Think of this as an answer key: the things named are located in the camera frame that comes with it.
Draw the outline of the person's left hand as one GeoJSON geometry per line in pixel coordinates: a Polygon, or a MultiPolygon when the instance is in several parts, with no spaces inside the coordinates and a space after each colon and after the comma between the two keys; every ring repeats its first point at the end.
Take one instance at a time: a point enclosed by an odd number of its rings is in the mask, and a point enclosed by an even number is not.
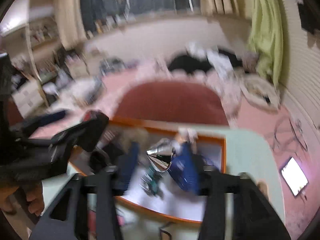
{"type": "Polygon", "coordinates": [[[11,195],[23,204],[29,213],[37,217],[44,211],[43,185],[41,181],[22,187],[1,187],[1,210],[7,214],[14,215],[16,208],[11,201],[11,195]]]}

